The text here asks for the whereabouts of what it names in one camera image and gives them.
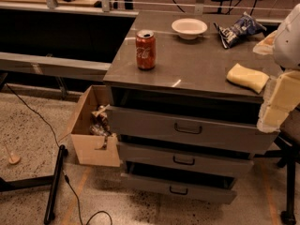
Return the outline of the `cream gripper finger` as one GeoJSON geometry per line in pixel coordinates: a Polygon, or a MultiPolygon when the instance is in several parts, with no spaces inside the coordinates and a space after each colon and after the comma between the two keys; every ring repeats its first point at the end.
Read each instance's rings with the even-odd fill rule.
{"type": "Polygon", "coordinates": [[[277,30],[273,31],[267,37],[265,37],[263,40],[261,40],[259,43],[257,43],[254,46],[253,51],[256,54],[260,54],[260,55],[272,54],[276,33],[277,33],[277,30]]]}
{"type": "Polygon", "coordinates": [[[299,70],[287,70],[272,78],[265,87],[257,129],[264,133],[277,131],[299,103],[299,70]]]}

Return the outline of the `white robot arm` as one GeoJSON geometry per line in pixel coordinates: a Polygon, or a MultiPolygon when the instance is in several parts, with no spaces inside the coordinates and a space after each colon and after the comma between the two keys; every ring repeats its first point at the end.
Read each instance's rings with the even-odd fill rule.
{"type": "Polygon", "coordinates": [[[272,54],[274,61],[284,68],[282,74],[267,83],[259,112],[258,130],[271,133],[280,128],[300,103],[300,4],[253,51],[272,54]]]}

